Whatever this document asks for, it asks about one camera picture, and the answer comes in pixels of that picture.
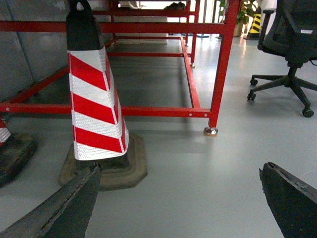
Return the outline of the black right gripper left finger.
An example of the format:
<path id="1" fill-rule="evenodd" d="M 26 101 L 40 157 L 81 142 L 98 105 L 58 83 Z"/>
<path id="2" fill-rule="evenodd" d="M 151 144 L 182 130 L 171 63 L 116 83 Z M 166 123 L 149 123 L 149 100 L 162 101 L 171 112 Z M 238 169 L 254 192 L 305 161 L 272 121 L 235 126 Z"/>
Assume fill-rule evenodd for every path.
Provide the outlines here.
<path id="1" fill-rule="evenodd" d="M 2 238 L 83 238 L 101 180 L 92 163 L 34 210 L 0 233 Z"/>

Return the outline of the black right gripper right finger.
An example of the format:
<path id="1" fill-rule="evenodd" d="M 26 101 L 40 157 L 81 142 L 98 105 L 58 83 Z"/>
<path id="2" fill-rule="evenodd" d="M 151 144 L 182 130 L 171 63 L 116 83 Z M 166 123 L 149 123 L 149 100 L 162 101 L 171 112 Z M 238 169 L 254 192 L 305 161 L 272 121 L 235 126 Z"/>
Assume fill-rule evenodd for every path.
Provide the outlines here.
<path id="1" fill-rule="evenodd" d="M 268 162 L 259 170 L 267 204 L 285 238 L 317 236 L 317 189 Z"/>

